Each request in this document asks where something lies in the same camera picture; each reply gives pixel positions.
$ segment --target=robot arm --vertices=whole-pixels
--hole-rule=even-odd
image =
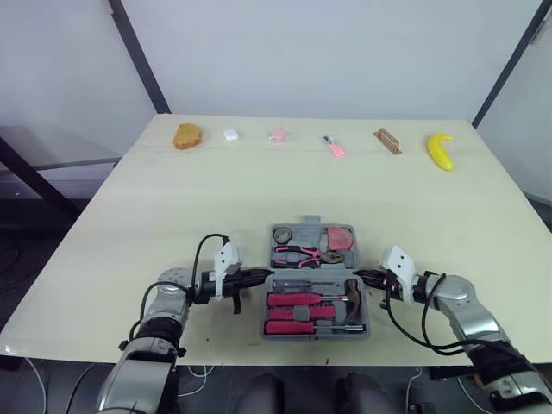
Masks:
[[[179,347],[189,307],[206,304],[212,297],[232,297],[235,313],[240,312],[239,292],[261,285],[267,269],[240,270],[239,260],[223,247],[216,257],[215,272],[204,272],[192,286],[192,272],[182,268],[167,270],[159,281],[157,296],[147,311],[142,304],[138,332],[122,343],[123,350],[103,383],[97,412],[163,414],[173,411],[178,397],[179,375],[176,360],[185,350]],[[498,411],[518,414],[550,413],[552,393],[535,368],[519,354],[494,319],[479,302],[474,286],[459,276],[442,280],[435,274],[418,276],[412,260],[400,248],[391,248],[383,259],[386,272],[356,272],[371,287],[388,290],[390,297],[426,304],[441,311],[450,321],[456,337],[472,360],[485,384],[488,398]]]
[[[371,287],[387,289],[393,284],[392,298],[412,304],[426,304],[442,312],[462,347],[472,360],[485,385],[487,397],[497,411],[550,413],[552,391],[536,369],[512,345],[492,313],[477,299],[474,286],[460,276],[440,279],[426,273],[416,275],[412,260],[398,246],[390,248],[382,260],[386,273],[359,271]]]
[[[176,360],[184,356],[179,346],[188,310],[192,303],[204,304],[210,298],[230,296],[235,311],[240,312],[241,289],[264,283],[266,269],[240,270],[237,248],[227,242],[215,258],[215,271],[205,272],[195,283],[192,294],[192,271],[176,267],[163,272],[157,296],[144,310],[134,335],[122,342],[121,358],[100,390],[96,412],[118,414],[171,413],[178,397],[179,373]]]

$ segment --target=bread slice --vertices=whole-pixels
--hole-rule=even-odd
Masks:
[[[194,123],[181,123],[172,144],[177,149],[187,149],[201,142],[201,128]]]

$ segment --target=pliers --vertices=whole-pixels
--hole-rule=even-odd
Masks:
[[[285,260],[273,260],[272,267],[288,268],[288,269],[301,269],[303,267],[310,267],[316,269],[320,267],[321,263],[341,263],[345,260],[345,256],[337,252],[321,252],[317,248],[302,248],[301,246],[278,246],[274,248],[274,253],[299,253],[309,256],[306,260],[301,261],[285,261]]]

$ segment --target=pink pen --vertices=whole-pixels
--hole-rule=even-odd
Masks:
[[[328,142],[329,150],[334,153],[336,157],[342,157],[345,155],[345,151],[340,145],[336,144],[335,140],[329,138],[328,136],[324,136],[324,140]]]

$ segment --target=banana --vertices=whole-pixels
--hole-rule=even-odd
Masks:
[[[431,158],[435,163],[442,168],[443,170],[452,171],[455,169],[455,163],[452,161],[452,158],[447,154],[445,149],[442,147],[443,141],[450,141],[453,139],[451,135],[445,134],[433,134],[428,139],[428,151],[430,152]]]

